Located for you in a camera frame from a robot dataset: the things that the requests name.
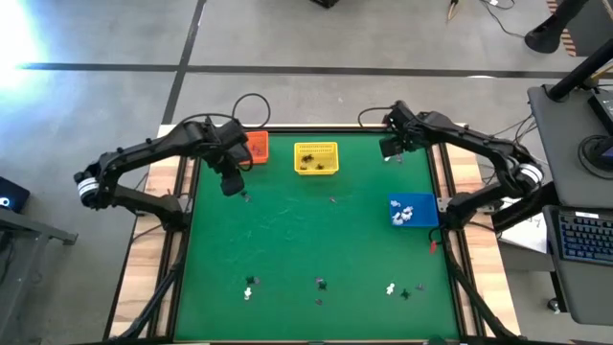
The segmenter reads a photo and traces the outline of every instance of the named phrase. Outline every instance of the paper sheet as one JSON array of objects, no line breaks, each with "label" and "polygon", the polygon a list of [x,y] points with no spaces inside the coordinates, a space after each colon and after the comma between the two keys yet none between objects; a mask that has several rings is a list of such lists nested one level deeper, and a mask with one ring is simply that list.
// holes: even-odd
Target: paper sheet
[{"label": "paper sheet", "polygon": [[[518,199],[505,197],[502,199],[507,208]],[[501,241],[529,248],[541,253],[547,253],[547,225],[543,214],[528,218],[502,233]]]}]

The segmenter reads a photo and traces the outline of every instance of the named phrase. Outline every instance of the keyboard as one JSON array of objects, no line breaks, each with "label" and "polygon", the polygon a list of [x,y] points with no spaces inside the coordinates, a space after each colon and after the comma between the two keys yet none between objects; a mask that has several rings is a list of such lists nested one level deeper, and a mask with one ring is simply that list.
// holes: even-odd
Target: keyboard
[{"label": "keyboard", "polygon": [[557,225],[563,259],[613,265],[613,217],[564,211]]}]

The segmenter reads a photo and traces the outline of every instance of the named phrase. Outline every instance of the orange container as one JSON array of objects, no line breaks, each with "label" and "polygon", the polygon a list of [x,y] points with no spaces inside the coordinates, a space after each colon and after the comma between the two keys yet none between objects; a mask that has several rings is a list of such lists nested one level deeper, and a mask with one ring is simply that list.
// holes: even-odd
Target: orange container
[{"label": "orange container", "polygon": [[253,157],[253,164],[265,164],[268,161],[268,132],[265,130],[247,132],[247,148]]}]

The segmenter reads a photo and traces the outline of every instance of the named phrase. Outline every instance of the wooden table frame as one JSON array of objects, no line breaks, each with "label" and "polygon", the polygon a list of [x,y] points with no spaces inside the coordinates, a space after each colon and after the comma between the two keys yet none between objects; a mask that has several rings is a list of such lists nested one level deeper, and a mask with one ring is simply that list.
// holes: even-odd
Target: wooden table frame
[{"label": "wooden table frame", "polygon": [[[369,125],[380,128],[380,125]],[[158,136],[166,135],[172,125],[160,126]],[[354,125],[274,125],[271,131],[293,132],[347,132],[355,131]],[[453,146],[433,147],[428,150],[433,188],[438,196],[453,196],[458,192],[472,193],[483,186],[481,175],[473,153]],[[172,157],[151,165],[146,183],[146,192],[155,196],[173,193],[176,196],[194,195],[199,164],[192,160]],[[473,220],[491,226],[489,217],[476,216]],[[154,216],[137,219],[133,236],[147,231],[159,224]],[[477,287],[491,310],[503,325],[515,334],[519,327],[515,317],[507,278],[493,232],[469,225],[464,232],[449,233],[449,240],[456,260],[463,267],[467,278]],[[147,303],[155,287],[166,275],[178,252],[182,234],[165,233],[162,229],[154,231],[132,243],[126,254],[125,265],[104,338],[118,335],[129,327],[143,306]],[[451,279],[452,295],[456,307],[456,319],[461,335],[489,335],[493,333],[475,313],[462,287]],[[175,326],[175,312],[178,305],[178,288],[171,287],[161,308],[154,314],[141,337],[154,337],[158,334],[169,336],[172,340]]]}]

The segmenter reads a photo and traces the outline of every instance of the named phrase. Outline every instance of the gray floor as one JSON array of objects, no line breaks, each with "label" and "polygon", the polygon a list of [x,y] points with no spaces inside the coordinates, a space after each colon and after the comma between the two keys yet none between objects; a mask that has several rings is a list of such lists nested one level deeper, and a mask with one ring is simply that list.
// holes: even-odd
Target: gray floor
[{"label": "gray floor", "polygon": [[[9,50],[13,60],[67,63],[177,64],[196,6],[196,0],[8,3],[5,10],[13,11],[14,29],[22,34]],[[190,64],[568,71],[581,62],[563,49],[549,56],[530,52],[520,39],[504,35],[477,0],[464,1],[445,26],[446,6],[341,0],[324,11],[307,0],[209,0]],[[517,0],[516,9],[499,14],[519,33],[549,15],[544,0]],[[9,34],[0,38],[14,41]],[[32,191],[27,215],[79,233],[74,247],[50,247],[43,278],[21,317],[19,341],[99,340],[134,217],[120,209],[81,207],[72,175],[106,150],[155,135],[174,73],[20,71],[3,77],[0,174]],[[438,110],[494,132],[529,114],[526,89],[543,82],[556,80],[194,73],[185,78],[172,121],[195,112],[229,112],[239,95],[254,91],[269,99],[277,124],[354,123],[365,107],[403,99],[416,111]],[[262,111],[250,101],[239,117],[255,124]],[[371,121],[378,122],[377,116]],[[544,158],[536,132],[524,144]],[[143,173],[122,182],[134,185]],[[611,328],[549,314],[542,300],[552,296],[551,283],[542,276],[508,277],[529,338],[612,338]]]}]

